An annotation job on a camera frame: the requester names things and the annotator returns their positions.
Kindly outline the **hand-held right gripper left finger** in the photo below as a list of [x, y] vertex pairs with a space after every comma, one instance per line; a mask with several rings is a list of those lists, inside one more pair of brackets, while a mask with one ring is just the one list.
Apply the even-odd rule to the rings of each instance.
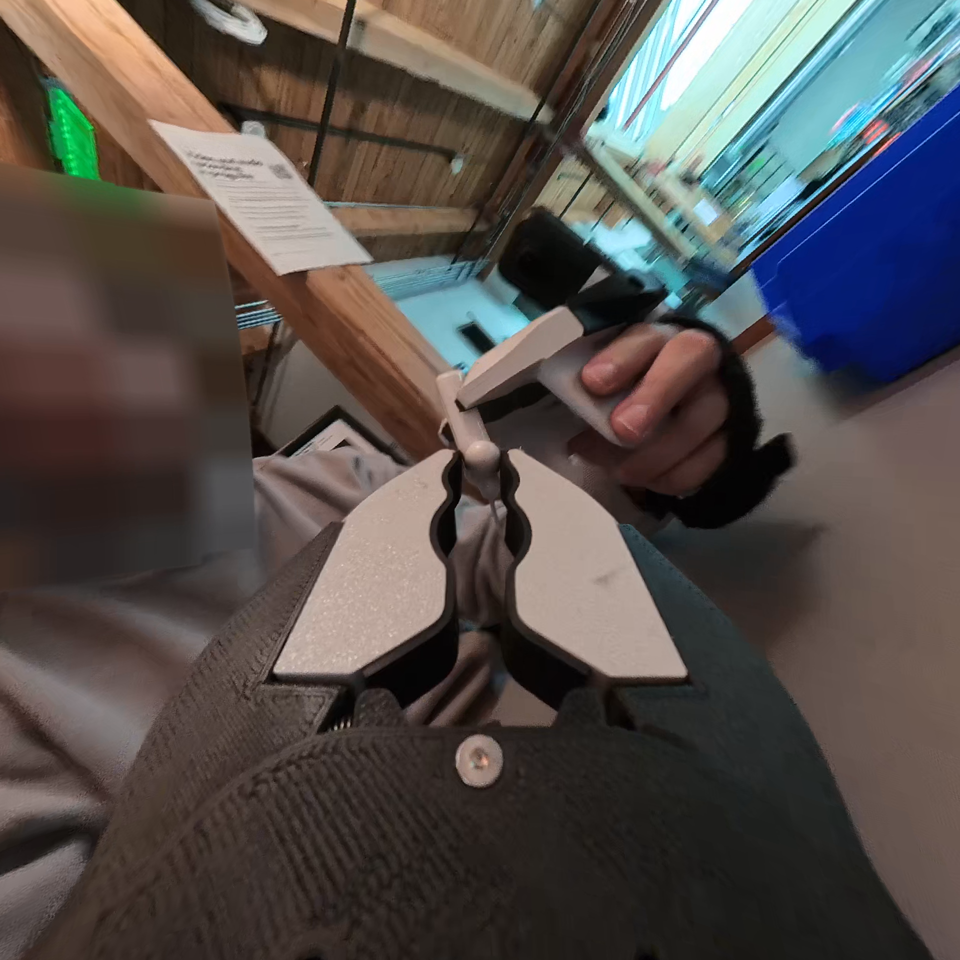
[[282, 682], [369, 683], [455, 626], [442, 522], [460, 499], [460, 456], [441, 450], [368, 495], [342, 522], [274, 662]]

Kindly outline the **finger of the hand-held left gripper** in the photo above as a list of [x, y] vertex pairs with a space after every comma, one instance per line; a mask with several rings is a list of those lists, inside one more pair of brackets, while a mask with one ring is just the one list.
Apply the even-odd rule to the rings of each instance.
[[581, 319], [567, 306], [531, 320], [474, 362], [456, 393], [459, 408], [474, 409], [534, 383], [544, 362], [585, 333]]
[[580, 420], [547, 389], [515, 389], [486, 402], [486, 433], [501, 450], [563, 460]]

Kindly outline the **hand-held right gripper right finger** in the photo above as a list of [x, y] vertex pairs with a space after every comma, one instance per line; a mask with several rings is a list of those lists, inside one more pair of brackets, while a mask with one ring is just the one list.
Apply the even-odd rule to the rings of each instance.
[[518, 653], [572, 672], [567, 685], [677, 685], [689, 669], [618, 521], [519, 449], [501, 465], [512, 562], [505, 601]]

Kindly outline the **thin white plastic stick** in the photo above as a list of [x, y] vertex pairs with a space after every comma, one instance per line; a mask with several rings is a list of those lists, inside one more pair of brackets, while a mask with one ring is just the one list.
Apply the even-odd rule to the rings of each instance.
[[466, 479], [486, 500], [491, 519], [499, 522], [501, 451], [494, 443], [478, 406], [462, 404], [464, 376], [459, 369], [439, 373], [435, 380], [440, 407], [438, 440], [461, 456]]

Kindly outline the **blue plastic bin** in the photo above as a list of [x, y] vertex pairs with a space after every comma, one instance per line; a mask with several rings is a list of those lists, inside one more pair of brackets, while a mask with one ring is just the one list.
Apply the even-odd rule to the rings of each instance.
[[890, 383], [958, 347], [958, 88], [750, 271], [777, 332], [826, 374]]

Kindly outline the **person's left forearm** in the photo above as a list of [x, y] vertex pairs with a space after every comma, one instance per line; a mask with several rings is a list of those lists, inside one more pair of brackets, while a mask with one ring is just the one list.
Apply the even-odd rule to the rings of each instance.
[[58, 911], [160, 708], [213, 635], [331, 522], [402, 473], [347, 447], [253, 462], [250, 548], [2, 595], [3, 954]]

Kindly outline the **person's left hand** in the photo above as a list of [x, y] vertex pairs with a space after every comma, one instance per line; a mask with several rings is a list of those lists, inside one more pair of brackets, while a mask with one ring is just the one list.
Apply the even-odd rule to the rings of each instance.
[[611, 412], [611, 443], [593, 430], [568, 452], [617, 483], [667, 497], [696, 493], [727, 456], [730, 402], [721, 383], [714, 336], [669, 323], [625, 331], [582, 369], [584, 389], [601, 399], [621, 393]]

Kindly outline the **black framed marker sign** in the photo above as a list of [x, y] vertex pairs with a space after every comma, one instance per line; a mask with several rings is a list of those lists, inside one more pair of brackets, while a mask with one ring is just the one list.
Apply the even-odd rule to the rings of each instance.
[[335, 405], [285, 443], [278, 454], [287, 458], [312, 451], [350, 449], [364, 454], [381, 453], [392, 462], [408, 466], [405, 452], [390, 439], [383, 439], [341, 405]]

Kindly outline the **wooden pillar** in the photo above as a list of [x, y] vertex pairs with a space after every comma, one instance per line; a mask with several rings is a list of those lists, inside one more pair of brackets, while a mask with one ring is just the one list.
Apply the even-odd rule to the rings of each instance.
[[[230, 126], [113, 1], [3, 1], [1, 17], [165, 192], [204, 198], [151, 121]], [[414, 460], [441, 448], [436, 377], [448, 364], [360, 266], [277, 274], [224, 214], [225, 255], [296, 336]]]

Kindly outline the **white paper notice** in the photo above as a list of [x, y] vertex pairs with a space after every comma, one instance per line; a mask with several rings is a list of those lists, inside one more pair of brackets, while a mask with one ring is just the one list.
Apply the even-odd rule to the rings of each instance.
[[269, 139], [150, 126], [277, 275], [373, 262]]

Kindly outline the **green lit sign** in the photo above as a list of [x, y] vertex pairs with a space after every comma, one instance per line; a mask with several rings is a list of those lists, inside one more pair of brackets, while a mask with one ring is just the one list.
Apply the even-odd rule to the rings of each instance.
[[44, 78], [52, 154], [67, 176], [100, 181], [94, 126], [71, 94], [54, 78]]

